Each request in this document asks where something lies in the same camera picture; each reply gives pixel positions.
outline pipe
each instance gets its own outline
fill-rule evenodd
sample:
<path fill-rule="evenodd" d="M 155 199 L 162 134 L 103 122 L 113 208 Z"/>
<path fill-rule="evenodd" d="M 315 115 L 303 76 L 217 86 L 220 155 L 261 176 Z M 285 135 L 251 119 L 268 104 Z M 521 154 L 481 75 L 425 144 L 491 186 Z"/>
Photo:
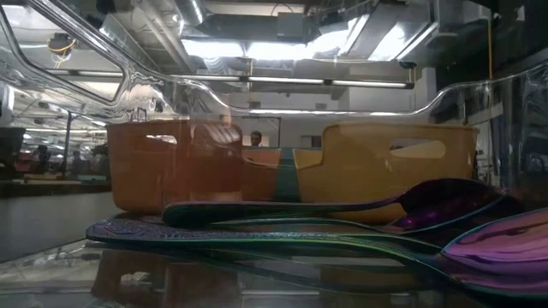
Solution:
<path fill-rule="evenodd" d="M 192 64 L 192 60 L 190 59 L 190 56 L 188 55 L 187 51 L 182 46 L 181 41 L 178 38 L 176 38 L 175 35 L 173 35 L 173 32 L 171 31 L 171 29 L 165 24 L 164 20 L 162 19 L 161 14 L 158 12 L 156 7 L 152 3 L 150 3 L 149 0 L 141 0 L 140 1 L 140 9 L 144 13 L 146 24 L 150 27 L 150 24 L 154 24 L 154 21 L 156 21 L 158 23 L 158 25 L 160 26 L 160 29 L 162 29 L 162 31 L 164 32 L 165 37 L 171 42 L 171 45 L 175 48 L 177 57 L 179 58 L 179 60 L 176 60 L 177 64 L 179 64 L 179 66 L 182 66 L 179 63 L 179 61 L 183 61 L 184 62 L 183 66 L 186 67 L 185 69 L 188 72 L 192 72 L 192 73 L 195 72 L 196 69 L 195 69 L 194 65 Z M 152 31 L 154 32 L 154 35 L 156 35 L 158 37 L 160 42 L 162 42 L 162 39 L 160 38 L 160 37 L 163 37 L 162 34 L 159 33 L 159 31 L 158 31 L 158 33 L 155 32 L 154 30 L 152 30 Z"/>
<path fill-rule="evenodd" d="M 63 162 L 61 163 L 62 166 L 62 178 L 65 180 L 67 178 L 67 164 L 68 164 L 68 156 L 69 156 L 69 141 L 70 141 L 70 125 L 72 124 L 72 112 L 68 112 L 68 119 L 67 119 L 67 132 L 65 134 L 65 148 L 63 151 Z"/>
<path fill-rule="evenodd" d="M 171 0 L 185 25 L 196 27 L 210 14 L 201 0 Z"/>
<path fill-rule="evenodd" d="M 160 32 L 158 27 L 156 27 L 154 22 L 152 22 L 151 20 L 146 18 L 146 12 L 144 10 L 141 10 L 141 13 L 143 13 L 143 16 L 145 16 L 144 20 L 145 20 L 146 25 L 151 29 L 152 33 L 154 33 L 154 36 L 158 39 L 158 41 L 160 41 L 160 44 L 170 54 L 173 61 L 175 61 L 177 63 L 179 68 L 181 68 L 183 70 L 186 70 L 186 71 L 190 71 L 190 67 L 179 57 L 179 55 L 177 54 L 177 51 L 165 39 L 165 36 Z"/>

